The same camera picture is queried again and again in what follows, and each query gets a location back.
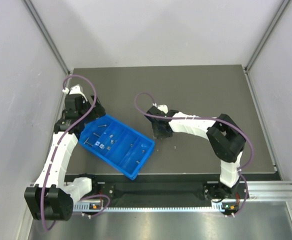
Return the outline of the blue compartment bin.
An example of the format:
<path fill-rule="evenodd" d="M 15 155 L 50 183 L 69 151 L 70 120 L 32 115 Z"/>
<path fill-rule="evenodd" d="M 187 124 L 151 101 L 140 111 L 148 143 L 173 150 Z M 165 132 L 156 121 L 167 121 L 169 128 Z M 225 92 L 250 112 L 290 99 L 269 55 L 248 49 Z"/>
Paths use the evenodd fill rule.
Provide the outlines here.
<path fill-rule="evenodd" d="M 93 146 L 84 144 L 87 138 L 89 138 L 87 142 Z M 95 145 L 96 142 L 103 144 L 104 148 L 101 149 L 100 144 Z M 108 114 L 88 123 L 81 132 L 78 143 L 130 180 L 136 179 L 155 149 L 154 140 Z"/>

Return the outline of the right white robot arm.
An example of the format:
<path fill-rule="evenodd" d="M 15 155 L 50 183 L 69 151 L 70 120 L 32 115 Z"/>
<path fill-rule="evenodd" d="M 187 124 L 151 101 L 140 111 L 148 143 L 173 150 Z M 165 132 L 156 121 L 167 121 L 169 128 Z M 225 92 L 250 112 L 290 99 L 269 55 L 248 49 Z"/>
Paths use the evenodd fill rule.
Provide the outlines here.
<path fill-rule="evenodd" d="M 220 176 L 217 186 L 205 190 L 206 198 L 223 200 L 229 198 L 239 184 L 239 167 L 245 147 L 244 137 L 231 126 L 216 121 L 197 119 L 166 105 L 152 106 L 145 114 L 151 122 L 153 136 L 165 139 L 174 133 L 184 133 L 209 141 L 213 152 L 220 159 Z"/>

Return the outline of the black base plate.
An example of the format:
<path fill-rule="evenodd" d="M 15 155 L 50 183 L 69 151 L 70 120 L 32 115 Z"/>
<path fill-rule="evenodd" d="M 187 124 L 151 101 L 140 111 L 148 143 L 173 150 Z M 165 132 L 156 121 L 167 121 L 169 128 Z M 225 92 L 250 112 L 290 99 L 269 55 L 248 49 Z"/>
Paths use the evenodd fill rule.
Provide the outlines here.
<path fill-rule="evenodd" d="M 92 194 L 108 195 L 111 200 L 123 196 L 182 196 L 191 195 L 200 200 L 221 198 L 218 184 L 203 182 L 97 182 L 92 184 Z"/>

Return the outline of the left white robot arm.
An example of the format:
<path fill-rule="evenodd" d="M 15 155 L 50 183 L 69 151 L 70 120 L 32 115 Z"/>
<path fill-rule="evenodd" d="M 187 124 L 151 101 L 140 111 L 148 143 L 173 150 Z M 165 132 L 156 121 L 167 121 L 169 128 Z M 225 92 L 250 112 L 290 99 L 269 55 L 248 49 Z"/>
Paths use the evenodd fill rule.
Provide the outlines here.
<path fill-rule="evenodd" d="M 105 116 L 106 111 L 96 97 L 92 106 L 79 84 L 65 89 L 64 93 L 65 108 L 54 125 L 44 167 L 34 185 L 24 192 L 28 209 L 35 220 L 69 220 L 74 205 L 93 188 L 89 177 L 78 177 L 69 185 L 65 185 L 64 180 L 72 152 L 85 126 Z"/>

